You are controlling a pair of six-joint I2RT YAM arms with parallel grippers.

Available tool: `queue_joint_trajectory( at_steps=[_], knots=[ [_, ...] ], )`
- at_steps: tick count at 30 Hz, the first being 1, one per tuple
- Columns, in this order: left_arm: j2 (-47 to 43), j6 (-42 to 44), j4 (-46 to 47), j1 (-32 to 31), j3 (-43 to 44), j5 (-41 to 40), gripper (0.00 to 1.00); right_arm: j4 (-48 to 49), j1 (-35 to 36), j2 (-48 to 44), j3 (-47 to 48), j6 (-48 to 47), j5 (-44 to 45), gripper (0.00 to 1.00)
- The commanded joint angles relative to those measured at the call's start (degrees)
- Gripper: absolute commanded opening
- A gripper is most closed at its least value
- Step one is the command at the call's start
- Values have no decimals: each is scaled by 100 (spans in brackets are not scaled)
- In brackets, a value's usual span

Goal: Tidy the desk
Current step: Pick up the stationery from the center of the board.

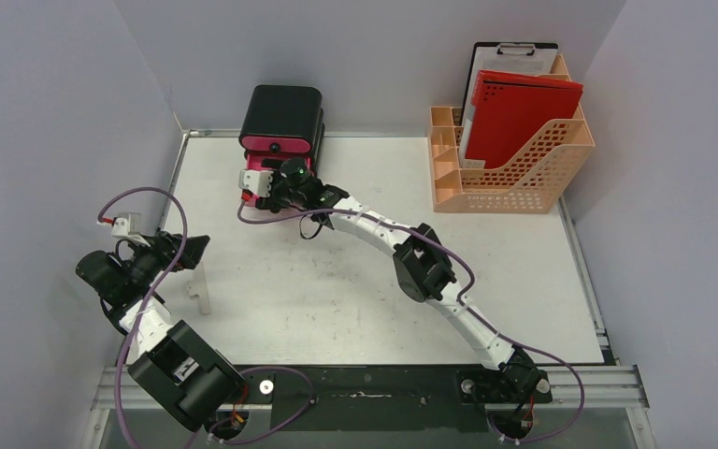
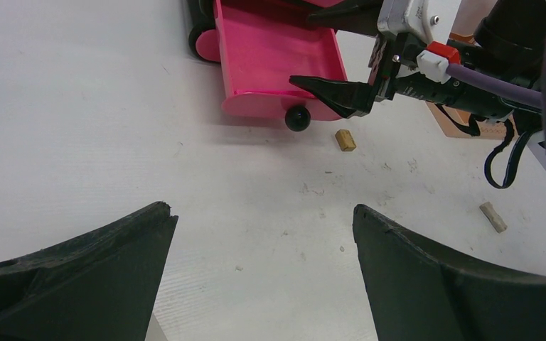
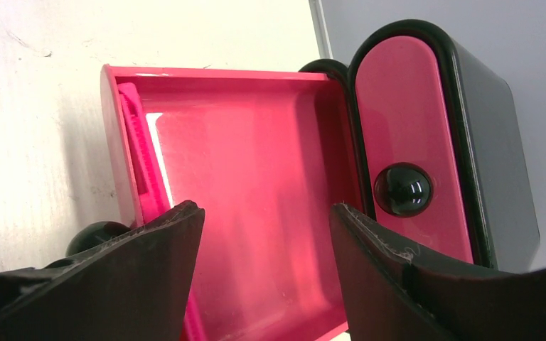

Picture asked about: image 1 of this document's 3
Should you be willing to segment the black pink drawer unit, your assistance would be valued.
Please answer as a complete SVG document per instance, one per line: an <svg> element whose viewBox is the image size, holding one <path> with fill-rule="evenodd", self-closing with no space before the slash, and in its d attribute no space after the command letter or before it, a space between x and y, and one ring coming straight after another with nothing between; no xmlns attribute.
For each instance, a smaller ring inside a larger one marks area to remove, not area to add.
<svg viewBox="0 0 718 449"><path fill-rule="evenodd" d="M262 170L265 159L276 168L301 157L316 172L325 133L323 118L323 95L314 87L256 86L238 136L246 168Z"/></svg>

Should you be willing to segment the thick red binder folder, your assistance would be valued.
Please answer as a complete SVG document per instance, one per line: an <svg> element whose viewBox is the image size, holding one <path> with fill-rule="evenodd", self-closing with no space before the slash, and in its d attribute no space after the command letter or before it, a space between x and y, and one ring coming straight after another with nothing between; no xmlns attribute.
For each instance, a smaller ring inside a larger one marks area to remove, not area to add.
<svg viewBox="0 0 718 449"><path fill-rule="evenodd" d="M504 166L548 121L573 117L583 85L570 80L480 70L459 155L463 168Z"/></svg>

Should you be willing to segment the orange plastic file organizer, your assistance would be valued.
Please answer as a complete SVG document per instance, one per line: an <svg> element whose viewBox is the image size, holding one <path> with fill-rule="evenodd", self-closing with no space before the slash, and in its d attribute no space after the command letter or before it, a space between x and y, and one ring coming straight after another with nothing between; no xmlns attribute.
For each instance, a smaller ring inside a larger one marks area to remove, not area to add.
<svg viewBox="0 0 718 449"><path fill-rule="evenodd" d="M458 107L430 108L429 167L438 213L547 213L558 203L596 143L581 107L546 122L499 168L464 168Z"/></svg>

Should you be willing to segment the black clipboard with paper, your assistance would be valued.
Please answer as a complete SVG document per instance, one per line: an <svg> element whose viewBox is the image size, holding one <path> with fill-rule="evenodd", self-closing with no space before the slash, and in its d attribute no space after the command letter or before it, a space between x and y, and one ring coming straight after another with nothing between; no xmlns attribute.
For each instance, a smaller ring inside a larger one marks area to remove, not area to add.
<svg viewBox="0 0 718 449"><path fill-rule="evenodd" d="M471 94L480 70L548 74L558 50L559 45L552 42L476 42L470 55L460 124L468 117Z"/></svg>

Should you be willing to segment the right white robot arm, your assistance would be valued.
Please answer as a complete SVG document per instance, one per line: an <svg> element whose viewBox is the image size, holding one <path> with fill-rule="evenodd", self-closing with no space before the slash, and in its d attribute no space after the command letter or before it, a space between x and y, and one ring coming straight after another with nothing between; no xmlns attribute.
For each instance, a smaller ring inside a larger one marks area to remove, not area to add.
<svg viewBox="0 0 718 449"><path fill-rule="evenodd" d="M322 182L301 158L244 169L238 185L243 199L252 199L259 210L296 210L301 218L353 235L389 256L402 292L439 312L493 372L491 387L498 398L520 403L550 393L546 373L525 348L503 337L472 307L452 268L456 256L431 226L401 224L375 212L347 191Z"/></svg>

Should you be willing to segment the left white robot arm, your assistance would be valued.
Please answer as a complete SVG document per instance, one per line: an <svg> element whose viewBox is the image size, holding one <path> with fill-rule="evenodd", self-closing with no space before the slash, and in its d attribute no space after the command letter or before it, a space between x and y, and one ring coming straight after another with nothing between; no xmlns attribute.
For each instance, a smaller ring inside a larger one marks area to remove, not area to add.
<svg viewBox="0 0 718 449"><path fill-rule="evenodd" d="M209 242L209 236L185 239L161 231L131 243L133 253L127 260L98 250L76 266L112 325L124 335L135 335L131 378L190 431L211 422L223 403L239 398L245 380L188 324L174 321L150 289L166 268L197 268Z"/></svg>

